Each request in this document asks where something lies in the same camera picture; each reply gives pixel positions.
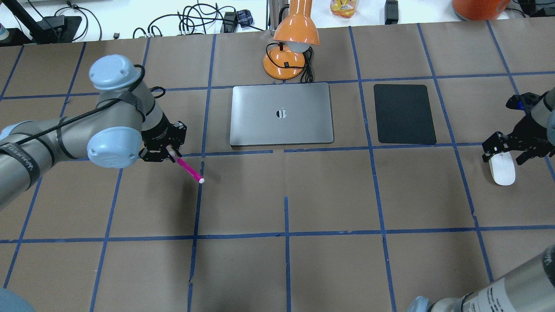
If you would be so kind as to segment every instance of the blue tape line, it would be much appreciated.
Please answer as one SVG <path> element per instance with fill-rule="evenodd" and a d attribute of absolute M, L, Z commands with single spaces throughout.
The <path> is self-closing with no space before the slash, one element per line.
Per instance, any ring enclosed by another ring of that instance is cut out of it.
<path fill-rule="evenodd" d="M 108 238 L 110 237 L 110 228 L 112 227 L 112 218 L 114 217 L 114 208 L 118 200 L 119 185 L 122 182 L 123 169 L 119 170 L 118 180 L 115 184 L 114 198 L 112 199 L 112 206 L 110 207 L 110 214 L 108 215 L 108 224 L 106 225 L 106 232 L 102 243 L 102 251 L 100 252 L 100 260 L 98 261 L 97 277 L 94 280 L 93 296 L 90 300 L 90 312 L 94 311 L 94 304 L 97 301 L 98 284 L 100 282 L 100 275 L 102 273 L 102 266 L 104 264 L 104 256 L 106 255 L 106 247 L 108 246 Z"/>
<path fill-rule="evenodd" d="M 453 233 L 453 232 L 472 232 L 476 228 L 444 228 L 444 229 L 399 229 L 387 230 L 388 234 L 416 234 L 416 233 Z"/>
<path fill-rule="evenodd" d="M 181 157 L 201 157 L 202 154 L 200 153 L 191 153 L 191 154 L 183 154 Z"/>
<path fill-rule="evenodd" d="M 374 179 L 374 192 L 376 193 L 376 203 L 378 208 L 378 216 L 380 217 L 380 231 L 382 235 L 382 245 L 384 249 L 384 261 L 385 261 L 385 268 L 387 273 L 387 284 L 389 287 L 389 295 L 391 300 L 391 309 L 393 312 L 397 312 L 397 305 L 395 303 L 395 292 L 393 290 L 393 278 L 391 277 L 391 265 L 389 261 L 389 251 L 387 248 L 387 233 L 385 228 L 384 222 L 384 214 L 382 211 L 381 206 L 381 198 L 380 198 L 380 188 L 378 185 L 378 179 L 376 174 L 376 164 L 374 162 L 374 149 L 372 147 L 372 138 L 370 137 L 370 131 L 368 128 L 368 117 L 366 116 L 366 103 L 364 99 L 364 91 L 362 90 L 362 80 L 360 77 L 360 66 L 359 66 L 359 57 L 356 53 L 356 44 L 355 44 L 355 37 L 352 33 L 352 27 L 349 26 L 349 35 L 351 37 L 351 45 L 352 51 L 355 57 L 355 66 L 356 66 L 356 75 L 359 80 L 359 92 L 360 92 L 360 102 L 362 105 L 362 117 L 364 119 L 364 128 L 366 131 L 366 139 L 368 140 L 369 152 L 370 152 L 370 165 L 372 167 L 372 178 Z"/>
<path fill-rule="evenodd" d="M 168 88 L 166 92 L 208 90 L 208 87 Z"/>
<path fill-rule="evenodd" d="M 512 230 L 552 230 L 555 224 L 550 225 L 509 225 L 505 227 L 483 227 L 482 231 L 512 231 Z"/>
<path fill-rule="evenodd" d="M 75 83 L 75 78 L 77 77 L 77 72 L 79 71 L 79 66 L 81 65 L 81 60 L 83 59 L 83 54 L 85 53 L 86 47 L 87 47 L 87 43 L 83 42 L 83 47 L 81 48 L 81 54 L 79 55 L 79 59 L 77 60 L 77 65 L 75 65 L 75 71 L 73 72 L 73 77 L 71 78 L 71 83 L 69 84 L 68 92 L 65 96 L 64 106 L 62 106 L 62 111 L 60 112 L 60 118 L 64 116 L 65 106 L 69 102 L 69 96 L 71 94 L 71 90 L 73 89 L 73 84 Z"/>
<path fill-rule="evenodd" d="M 511 73 L 513 76 L 533 76 L 533 75 L 553 75 L 555 72 L 524 72 L 524 73 Z"/>
<path fill-rule="evenodd" d="M 88 92 L 88 93 L 72 93 L 70 96 L 72 97 L 86 97 L 89 95 L 100 95 L 100 92 Z"/>
<path fill-rule="evenodd" d="M 210 93 L 212 89 L 212 72 L 214 70 L 214 54 L 216 51 L 216 35 L 212 37 L 212 50 L 210 52 L 210 69 L 208 72 L 208 87 L 206 89 L 206 108 L 204 109 L 202 157 L 206 156 L 206 133 L 208 131 L 208 113 L 210 112 Z"/>
<path fill-rule="evenodd" d="M 355 83 L 359 82 L 358 80 L 333 80 L 333 81 L 323 81 L 328 84 L 336 84 L 336 83 Z"/>
<path fill-rule="evenodd" d="M 197 239 L 239 239 L 239 238 L 261 238 L 261 237 L 280 237 L 285 236 L 283 232 L 270 233 L 251 233 L 251 234 L 208 234 L 197 235 Z"/>
<path fill-rule="evenodd" d="M 483 77 L 506 77 L 506 76 L 508 76 L 508 74 L 500 73 L 500 74 L 448 75 L 448 76 L 436 76 L 436 78 L 453 79 L 453 78 L 483 78 Z"/>
<path fill-rule="evenodd" d="M 533 75 L 550 75 L 555 74 L 555 72 L 524 72 L 524 73 L 511 73 L 512 76 L 533 76 Z M 508 74 L 475 74 L 475 75 L 452 75 L 452 76 L 437 76 L 437 79 L 451 79 L 451 78 L 479 78 L 479 77 L 507 77 Z M 398 81 L 398 80 L 426 80 L 433 79 L 430 77 L 401 77 L 401 78 L 376 78 L 376 79 L 361 79 L 362 82 L 387 82 L 387 81 Z M 332 81 L 322 81 L 328 84 L 338 84 L 338 83 L 356 83 L 358 80 L 332 80 Z M 299 84 L 299 82 L 292 82 L 288 84 Z M 251 85 L 275 85 L 275 83 L 270 84 L 251 84 Z M 222 85 L 222 86 L 212 86 L 211 89 L 232 89 L 237 87 L 237 85 Z M 170 88 L 166 89 L 167 92 L 175 91 L 190 91 L 190 90 L 208 90 L 208 87 L 190 87 L 190 88 Z M 89 93 L 72 93 L 70 97 L 82 97 L 87 95 L 99 95 L 99 92 L 89 92 Z M 33 98 L 56 98 L 65 97 L 67 94 L 47 94 L 47 95 L 22 95 L 16 97 L 3 97 L 2 99 L 33 99 Z"/>
<path fill-rule="evenodd" d="M 190 240 L 193 238 L 193 235 L 110 237 L 108 241 Z"/>
<path fill-rule="evenodd" d="M 474 215 L 474 204 L 472 202 L 472 197 L 470 196 L 470 188 L 468 187 L 468 181 L 466 180 L 465 170 L 462 167 L 461 156 L 458 152 L 458 147 L 455 141 L 455 135 L 453 134 L 453 129 L 451 128 L 451 122 L 449 121 L 449 116 L 447 115 L 447 109 L 445 107 L 445 102 L 443 101 L 443 96 L 441 94 L 440 85 L 437 81 L 436 72 L 433 68 L 432 59 L 430 58 L 430 53 L 428 51 L 428 47 L 426 45 L 426 40 L 424 39 L 424 33 L 422 32 L 422 28 L 420 24 L 416 24 L 418 28 L 418 33 L 420 34 L 420 40 L 422 40 L 422 45 L 424 47 L 424 52 L 426 53 L 426 59 L 428 60 L 428 65 L 430 66 L 430 71 L 432 72 L 433 76 L 433 83 L 436 86 L 437 96 L 439 97 L 441 109 L 443 110 L 443 116 L 445 117 L 445 123 L 447 124 L 447 129 L 449 131 L 449 136 L 451 137 L 451 142 L 453 143 L 453 149 L 455 150 L 455 157 L 457 158 L 457 164 L 459 171 L 461 172 L 462 183 L 465 187 L 466 197 L 468 199 L 468 205 L 470 207 L 470 212 L 472 214 L 472 218 L 474 220 L 475 231 L 478 236 L 478 242 L 480 244 L 480 249 L 482 250 L 482 257 L 484 259 L 484 264 L 486 266 L 486 272 L 490 282 L 493 282 L 493 274 L 491 272 L 490 261 L 488 259 L 486 253 L 486 247 L 483 242 L 482 233 L 480 232 L 480 224 L 478 223 L 478 218 Z"/>
<path fill-rule="evenodd" d="M 200 175 L 204 176 L 204 162 L 200 163 Z M 196 195 L 196 213 L 195 213 L 195 229 L 193 235 L 195 238 L 193 239 L 193 248 L 191 250 L 191 268 L 189 271 L 189 290 L 188 290 L 188 297 L 187 297 L 187 311 L 191 312 L 191 304 L 193 302 L 193 276 L 195 275 L 195 261 L 196 261 L 196 244 L 198 242 L 197 236 L 199 235 L 199 219 L 200 219 L 200 201 L 202 199 L 203 194 L 203 185 L 199 184 L 199 191 Z"/>
<path fill-rule="evenodd" d="M 9 82 L 10 80 L 12 80 L 13 73 L 16 71 L 16 66 L 17 66 L 17 63 L 19 63 L 19 59 L 21 58 L 21 54 L 23 53 L 24 47 L 25 46 L 21 46 L 21 49 L 19 50 L 19 54 L 17 55 L 16 61 L 15 63 L 13 63 L 12 71 L 9 73 L 8 80 L 6 80 L 6 84 L 4 85 L 4 89 L 2 90 L 2 94 L 0 94 L 0 100 L 4 98 L 6 90 L 8 89 Z"/>
<path fill-rule="evenodd" d="M 395 149 L 395 148 L 425 148 L 425 147 L 452 147 L 452 143 L 437 143 L 434 145 L 427 144 L 399 144 L 399 145 L 379 145 L 373 146 L 372 149 Z"/>
<path fill-rule="evenodd" d="M 83 238 L 31 238 L 23 239 L 22 244 L 31 243 L 87 243 L 91 241 L 104 241 L 100 237 L 83 237 Z"/>
<path fill-rule="evenodd" d="M 287 312 L 291 312 L 291 257 L 289 247 L 289 197 L 284 198 L 285 212 L 285 289 L 287 293 Z"/>
<path fill-rule="evenodd" d="M 248 154 L 273 154 L 271 149 L 267 150 L 238 150 L 237 152 L 213 152 L 204 153 L 205 156 L 227 156 L 227 155 L 248 155 Z"/>
<path fill-rule="evenodd" d="M 17 97 L 4 97 L 4 100 L 18 100 L 18 99 L 42 99 L 42 98 L 63 98 L 67 94 L 49 94 L 49 95 L 20 95 Z"/>
<path fill-rule="evenodd" d="M 147 46 L 144 48 L 143 67 L 147 64 L 148 48 L 150 47 L 150 37 L 147 38 Z"/>
<path fill-rule="evenodd" d="M 368 146 L 355 146 L 355 147 L 322 147 L 322 148 L 298 148 L 298 149 L 284 149 L 284 153 L 300 153 L 300 152 L 328 152 L 331 150 L 365 150 Z"/>
<path fill-rule="evenodd" d="M 506 225 L 500 227 L 480 227 L 480 231 L 495 232 L 508 230 L 550 230 L 555 229 L 555 224 L 545 225 Z M 415 234 L 415 233 L 454 233 L 472 232 L 476 228 L 427 228 L 427 229 L 392 229 L 386 230 L 387 234 Z M 314 232 L 269 232 L 246 234 L 208 234 L 208 235 L 173 235 L 173 236 L 130 236 L 109 237 L 108 241 L 160 241 L 160 240 L 193 240 L 193 239 L 242 239 L 265 238 L 285 236 L 337 236 L 337 235 L 379 235 L 381 230 L 356 230 L 356 231 L 314 231 Z M 33 244 L 33 243 L 81 243 L 104 241 L 102 237 L 93 238 L 33 238 L 33 239 L 1 239 L 0 244 Z"/>
<path fill-rule="evenodd" d="M 336 235 L 376 235 L 382 234 L 381 230 L 358 231 L 318 231 L 318 232 L 290 232 L 289 236 L 336 236 Z"/>
<path fill-rule="evenodd" d="M 495 34 L 493 33 L 493 28 L 491 28 L 491 24 L 487 20 L 486 20 L 486 24 L 487 24 L 487 28 L 490 30 L 491 38 L 493 39 L 493 43 L 495 43 L 495 47 L 497 48 L 497 52 L 499 53 L 499 56 L 501 57 L 501 61 L 503 61 L 503 66 L 505 67 L 505 70 L 507 71 L 507 74 L 509 76 L 509 80 L 511 80 L 511 84 L 513 85 L 514 92 L 516 92 L 516 94 L 520 94 L 518 92 L 517 85 L 514 82 L 513 75 L 511 74 L 511 71 L 509 70 L 509 66 L 507 65 L 507 61 L 505 60 L 505 57 L 503 56 L 503 52 L 501 52 L 501 47 L 499 46 L 499 43 L 497 42 L 497 38 L 495 37 Z"/>
<path fill-rule="evenodd" d="M 555 172 L 553 171 L 553 166 L 547 157 L 545 157 L 547 168 L 549 169 L 549 173 L 551 173 L 551 178 L 555 182 Z"/>
<path fill-rule="evenodd" d="M 430 76 L 422 77 L 392 77 L 392 78 L 373 78 L 373 79 L 360 79 L 362 82 L 382 82 L 382 81 L 403 81 L 403 80 L 425 80 L 432 79 Z"/>
<path fill-rule="evenodd" d="M 23 222 L 23 227 L 21 228 L 21 232 L 19 233 L 16 249 L 13 252 L 12 262 L 9 265 L 8 274 L 6 275 L 6 279 L 4 281 L 4 288 L 8 288 L 9 279 L 12 276 L 13 266 L 16 264 L 19 248 L 21 247 L 21 241 L 23 240 L 23 236 L 25 235 L 25 231 L 27 230 L 27 225 L 29 224 L 29 219 L 31 218 L 31 212 L 33 212 L 33 207 L 34 207 L 35 201 L 37 200 L 38 191 L 41 188 L 41 183 L 42 183 L 42 178 L 40 178 L 37 181 L 37 187 L 35 188 L 35 192 L 33 193 L 33 199 L 31 200 L 31 204 L 29 205 L 29 210 L 27 211 L 27 215 L 25 216 L 25 222 Z"/>
<path fill-rule="evenodd" d="M 457 146 L 482 146 L 482 142 L 457 143 Z"/>

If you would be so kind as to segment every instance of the black strap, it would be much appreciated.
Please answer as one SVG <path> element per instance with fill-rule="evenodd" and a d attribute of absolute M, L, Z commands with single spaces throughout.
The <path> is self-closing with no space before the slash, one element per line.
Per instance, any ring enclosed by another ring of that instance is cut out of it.
<path fill-rule="evenodd" d="M 551 285 L 555 287 L 555 245 L 547 248 L 543 253 L 542 263 L 547 278 L 551 282 Z"/>
<path fill-rule="evenodd" d="M 25 132 L 16 132 L 16 133 L 12 133 L 12 134 L 21 134 L 21 135 L 26 135 L 26 136 L 28 136 L 28 137 L 32 137 L 32 136 L 33 136 L 32 134 L 30 134 L 30 133 L 25 133 Z M 52 149 L 50 148 L 50 146 L 49 146 L 48 144 L 46 144 L 46 142 L 45 142 L 43 139 L 41 139 L 41 138 L 36 138 L 35 140 L 41 142 L 42 145 L 44 145 L 44 147 L 46 147 L 46 149 L 48 149 L 48 153 L 50 154 L 50 158 L 52 159 L 52 166 L 51 166 L 50 168 L 54 167 L 54 165 L 56 164 L 56 159 L 55 159 L 55 156 L 54 156 L 54 152 L 52 151 Z"/>
<path fill-rule="evenodd" d="M 33 157 L 31 157 L 31 155 L 29 155 L 29 153 L 25 152 L 25 150 L 23 150 L 21 146 L 19 146 L 18 144 L 6 143 L 0 146 L 0 153 L 6 154 L 8 156 L 11 156 L 12 158 L 15 158 L 25 167 L 25 169 L 27 169 L 27 172 L 29 173 L 29 178 L 31 180 L 31 182 L 29 183 L 29 187 L 27 189 L 33 186 L 33 184 L 35 184 L 38 181 L 38 179 L 41 177 L 41 169 L 38 168 L 37 162 L 33 159 Z"/>
<path fill-rule="evenodd" d="M 58 124 L 63 123 L 64 120 L 66 120 L 66 119 L 67 119 L 67 117 L 63 117 L 62 119 L 60 119 L 60 122 L 59 122 Z M 62 152 L 64 152 L 64 154 L 65 154 L 67 157 L 69 157 L 70 159 L 78 159 L 78 158 L 74 157 L 73 155 L 71 155 L 71 154 L 68 152 L 68 150 L 65 148 L 64 141 L 63 141 L 63 139 L 62 139 L 62 129 L 61 129 L 61 128 L 58 128 L 58 129 L 56 130 L 56 138 L 57 138 L 57 141 L 58 141 L 58 145 L 60 145 L 60 149 L 62 150 Z"/>

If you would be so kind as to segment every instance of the white computer mouse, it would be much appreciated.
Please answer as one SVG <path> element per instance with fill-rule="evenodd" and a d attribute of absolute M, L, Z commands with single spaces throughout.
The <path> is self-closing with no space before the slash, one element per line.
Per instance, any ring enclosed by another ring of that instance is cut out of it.
<path fill-rule="evenodd" d="M 490 158 L 490 170 L 493 180 L 499 185 L 511 185 L 516 179 L 513 158 L 509 152 Z"/>

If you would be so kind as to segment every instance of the silver laptop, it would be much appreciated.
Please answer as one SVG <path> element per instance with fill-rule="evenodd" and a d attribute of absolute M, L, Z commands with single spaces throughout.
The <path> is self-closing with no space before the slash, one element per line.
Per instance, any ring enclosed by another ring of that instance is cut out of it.
<path fill-rule="evenodd" d="M 231 145 L 333 141 L 330 88 L 327 83 L 233 88 Z"/>

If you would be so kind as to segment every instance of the orange object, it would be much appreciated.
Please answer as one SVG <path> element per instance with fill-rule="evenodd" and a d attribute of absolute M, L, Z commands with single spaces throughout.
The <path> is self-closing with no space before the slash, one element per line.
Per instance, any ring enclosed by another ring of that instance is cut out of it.
<path fill-rule="evenodd" d="M 287 80 L 298 76 L 305 66 L 302 52 L 310 45 L 320 44 L 318 29 L 310 19 L 311 8 L 312 0 L 291 0 L 289 15 L 274 34 L 274 40 L 289 43 L 291 47 L 281 44 L 266 53 L 263 66 L 270 77 Z"/>
<path fill-rule="evenodd" d="M 341 18 L 351 18 L 356 12 L 358 0 L 331 0 L 331 14 Z"/>
<path fill-rule="evenodd" d="M 511 0 L 453 0 L 455 13 L 468 21 L 497 19 Z"/>
<path fill-rule="evenodd" d="M 275 47 L 268 54 L 264 56 L 262 64 L 266 73 L 274 79 L 287 80 L 297 77 L 302 72 L 301 68 L 282 68 L 285 67 L 285 63 L 293 67 L 304 67 L 305 65 L 305 57 L 302 53 L 291 51 L 287 45 L 283 45 L 283 50 L 279 46 Z"/>
<path fill-rule="evenodd" d="M 312 0 L 291 0 L 289 15 L 279 24 L 274 40 L 302 42 L 318 46 L 320 38 L 316 25 L 310 18 Z"/>

